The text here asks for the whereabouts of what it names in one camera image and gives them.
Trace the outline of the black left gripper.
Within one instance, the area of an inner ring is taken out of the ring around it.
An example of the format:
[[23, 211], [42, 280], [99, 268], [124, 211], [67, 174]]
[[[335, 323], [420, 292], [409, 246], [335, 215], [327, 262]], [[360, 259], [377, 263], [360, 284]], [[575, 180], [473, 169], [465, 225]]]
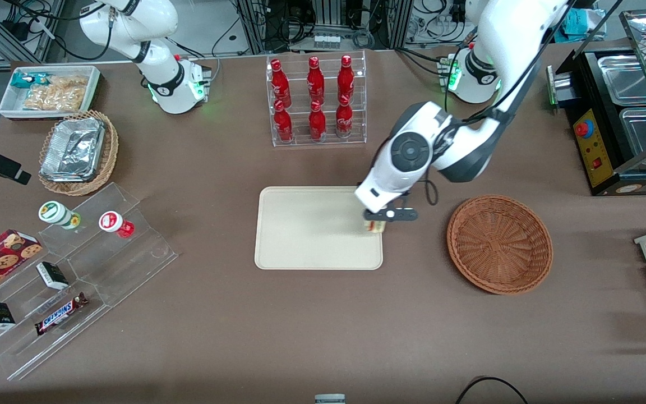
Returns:
[[379, 210], [374, 213], [370, 210], [364, 210], [364, 220], [369, 222], [414, 222], [418, 219], [418, 212], [411, 208], [397, 208], [394, 206], [387, 206], [385, 209]]

